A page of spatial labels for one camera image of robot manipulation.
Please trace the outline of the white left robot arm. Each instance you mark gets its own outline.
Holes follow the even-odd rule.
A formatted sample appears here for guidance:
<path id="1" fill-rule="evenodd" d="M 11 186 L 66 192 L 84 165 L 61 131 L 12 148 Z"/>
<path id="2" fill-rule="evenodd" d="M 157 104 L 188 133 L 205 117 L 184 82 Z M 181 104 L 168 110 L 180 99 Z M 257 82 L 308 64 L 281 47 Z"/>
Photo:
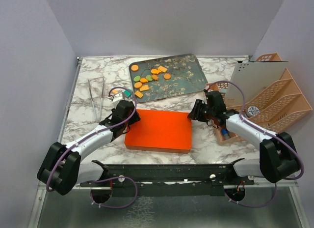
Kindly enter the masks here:
<path id="1" fill-rule="evenodd" d="M 98 186 L 108 182 L 106 166 L 98 161 L 81 162 L 98 148 L 113 142 L 124 131 L 140 120 L 136 104 L 121 100 L 111 115 L 83 137 L 61 144 L 53 143 L 37 173 L 37 179 L 46 185 L 48 192 L 60 195 L 69 193 L 76 184 L 93 181 Z"/>

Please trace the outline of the orange cookie tin box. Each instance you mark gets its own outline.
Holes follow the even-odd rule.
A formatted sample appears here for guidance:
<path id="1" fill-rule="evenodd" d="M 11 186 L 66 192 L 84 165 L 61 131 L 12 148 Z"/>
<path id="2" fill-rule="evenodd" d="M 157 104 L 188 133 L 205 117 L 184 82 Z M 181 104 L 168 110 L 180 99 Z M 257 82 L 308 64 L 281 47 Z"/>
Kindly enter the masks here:
<path id="1" fill-rule="evenodd" d="M 190 152 L 190 149 L 171 149 L 171 148 L 142 147 L 142 146 L 131 146 L 131 145 L 126 145 L 126 148 L 129 150 L 165 152 L 165 153 L 188 154 Z"/>

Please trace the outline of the orange tin lid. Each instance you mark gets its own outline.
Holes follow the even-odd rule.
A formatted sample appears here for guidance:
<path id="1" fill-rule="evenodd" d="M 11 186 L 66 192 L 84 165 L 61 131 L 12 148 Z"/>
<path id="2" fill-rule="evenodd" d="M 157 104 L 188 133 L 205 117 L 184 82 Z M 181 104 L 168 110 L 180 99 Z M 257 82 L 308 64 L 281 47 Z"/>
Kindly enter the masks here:
<path id="1" fill-rule="evenodd" d="M 192 148 L 192 122 L 188 113 L 140 110 L 141 120 L 125 136 L 125 146 L 171 149 Z"/>

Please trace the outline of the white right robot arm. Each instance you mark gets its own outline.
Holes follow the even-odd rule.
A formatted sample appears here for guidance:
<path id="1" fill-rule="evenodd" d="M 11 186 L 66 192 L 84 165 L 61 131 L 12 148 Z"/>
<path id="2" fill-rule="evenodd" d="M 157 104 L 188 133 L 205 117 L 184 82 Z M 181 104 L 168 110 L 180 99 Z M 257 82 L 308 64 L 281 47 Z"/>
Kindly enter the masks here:
<path id="1" fill-rule="evenodd" d="M 292 137 L 286 132 L 277 134 L 246 119 L 240 112 L 227 109 L 219 91 L 205 93 L 197 99 L 190 113 L 138 110 L 141 120 L 126 134 L 125 146 L 132 150 L 187 152 L 192 147 L 192 121 L 208 123 L 221 130 L 238 134 L 259 150 L 257 160 L 241 159 L 225 172 L 230 184 L 246 176 L 263 177 L 271 183 L 291 179 L 304 164 L 299 158 Z"/>

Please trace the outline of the silver metal tongs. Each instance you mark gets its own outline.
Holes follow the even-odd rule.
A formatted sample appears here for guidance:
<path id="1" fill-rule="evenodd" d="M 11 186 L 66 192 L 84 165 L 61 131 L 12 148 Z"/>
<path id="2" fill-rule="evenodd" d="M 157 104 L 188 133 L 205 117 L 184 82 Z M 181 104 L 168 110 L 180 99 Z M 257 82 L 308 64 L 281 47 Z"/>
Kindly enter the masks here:
<path id="1" fill-rule="evenodd" d="M 87 83 L 88 83 L 89 97 L 91 100 L 91 105 L 92 105 L 95 120 L 97 122 L 100 122 L 101 117 L 102 117 L 102 111 L 103 111 L 102 108 L 103 108 L 103 102 L 104 102 L 104 96 L 105 96 L 105 79 L 104 77 L 102 77 L 102 81 L 101 81 L 102 89 L 101 89 L 100 96 L 97 96 L 97 97 L 94 96 L 90 80 L 88 80 Z"/>

